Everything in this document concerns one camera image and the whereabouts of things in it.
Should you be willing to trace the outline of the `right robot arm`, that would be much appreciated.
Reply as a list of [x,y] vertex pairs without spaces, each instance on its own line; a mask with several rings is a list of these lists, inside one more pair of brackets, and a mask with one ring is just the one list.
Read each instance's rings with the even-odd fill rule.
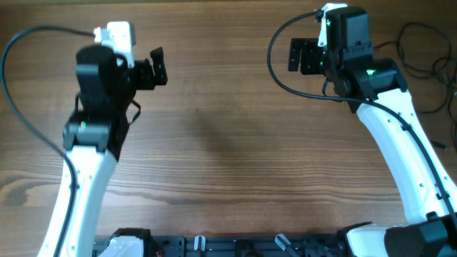
[[406,224],[372,223],[342,233],[350,256],[454,256],[456,185],[418,120],[406,80],[391,59],[375,59],[368,15],[359,6],[328,3],[313,11],[315,39],[294,39],[289,71],[323,75],[332,100],[345,102],[376,141],[394,178]]

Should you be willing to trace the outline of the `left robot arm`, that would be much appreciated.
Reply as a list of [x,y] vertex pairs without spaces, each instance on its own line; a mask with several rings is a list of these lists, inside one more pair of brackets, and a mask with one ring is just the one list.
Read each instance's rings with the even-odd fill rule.
[[56,204],[40,256],[91,256],[101,202],[133,119],[138,90],[168,81],[164,50],[130,64],[126,54],[94,44],[76,54],[80,91],[63,130],[66,154]]

